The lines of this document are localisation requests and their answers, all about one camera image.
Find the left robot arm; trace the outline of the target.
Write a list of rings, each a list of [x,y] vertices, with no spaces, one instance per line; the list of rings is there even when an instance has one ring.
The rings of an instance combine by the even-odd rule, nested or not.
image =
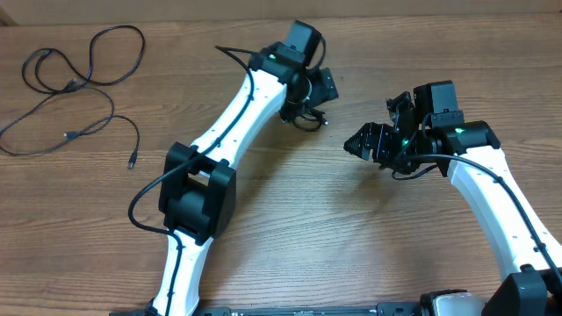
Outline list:
[[[317,107],[338,93],[330,70],[313,60],[325,46],[318,30],[294,21],[285,40],[249,54],[242,86],[212,126],[189,146],[169,149],[155,180],[168,250],[161,288],[144,314],[196,311],[208,251],[234,213],[236,170],[267,121],[278,115],[308,133],[328,124]]]

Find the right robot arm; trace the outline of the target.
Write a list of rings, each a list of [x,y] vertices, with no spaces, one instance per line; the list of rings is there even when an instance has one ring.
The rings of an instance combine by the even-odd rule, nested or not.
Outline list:
[[[427,83],[386,102],[392,123],[364,124],[343,148],[393,179],[440,170],[472,209],[501,276],[489,299],[465,290],[433,291],[396,305],[402,315],[559,315],[561,245],[512,176],[490,125],[465,121],[451,81]]]

